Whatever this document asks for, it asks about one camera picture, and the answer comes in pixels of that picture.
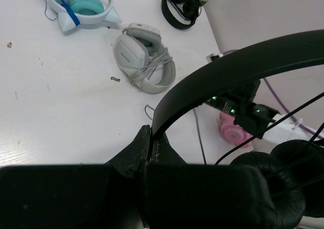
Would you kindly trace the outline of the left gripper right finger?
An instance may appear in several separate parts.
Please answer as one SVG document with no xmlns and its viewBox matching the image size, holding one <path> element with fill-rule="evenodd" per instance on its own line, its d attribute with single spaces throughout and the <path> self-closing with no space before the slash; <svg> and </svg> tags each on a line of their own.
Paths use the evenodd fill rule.
<svg viewBox="0 0 324 229">
<path fill-rule="evenodd" d="M 165 133 L 159 140 L 153 141 L 150 162 L 166 165 L 186 164 L 184 159 L 172 148 Z"/>
</svg>

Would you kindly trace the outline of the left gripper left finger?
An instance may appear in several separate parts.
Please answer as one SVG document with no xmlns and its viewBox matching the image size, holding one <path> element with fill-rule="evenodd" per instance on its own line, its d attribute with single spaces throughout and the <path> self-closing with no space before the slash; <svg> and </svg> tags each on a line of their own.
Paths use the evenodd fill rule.
<svg viewBox="0 0 324 229">
<path fill-rule="evenodd" d="M 104 165 L 114 168 L 121 176 L 135 178 L 149 157 L 151 128 L 143 125 L 135 138 Z"/>
</svg>

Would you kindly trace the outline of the black wired headphones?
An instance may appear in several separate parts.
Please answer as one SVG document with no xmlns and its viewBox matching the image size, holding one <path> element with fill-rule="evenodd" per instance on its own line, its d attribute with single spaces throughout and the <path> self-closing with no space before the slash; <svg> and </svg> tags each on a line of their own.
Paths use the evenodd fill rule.
<svg viewBox="0 0 324 229">
<path fill-rule="evenodd" d="M 163 97 L 154 112 L 152 138 L 160 138 L 177 119 L 211 97 L 322 63 L 322 30 L 274 38 L 221 57 Z M 267 182 L 255 167 L 149 162 L 143 181 L 144 216 L 150 228 L 279 228 Z"/>
</svg>

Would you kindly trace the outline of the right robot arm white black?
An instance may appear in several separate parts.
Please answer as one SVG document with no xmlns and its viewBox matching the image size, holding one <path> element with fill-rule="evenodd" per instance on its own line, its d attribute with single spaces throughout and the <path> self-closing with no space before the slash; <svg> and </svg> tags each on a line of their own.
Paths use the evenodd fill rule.
<svg viewBox="0 0 324 229">
<path fill-rule="evenodd" d="M 268 125 L 275 122 L 278 110 L 254 103 L 260 83 L 260 80 L 248 82 L 206 101 L 221 112 L 220 133 L 228 142 L 239 145 L 252 136 L 261 139 Z"/>
</svg>

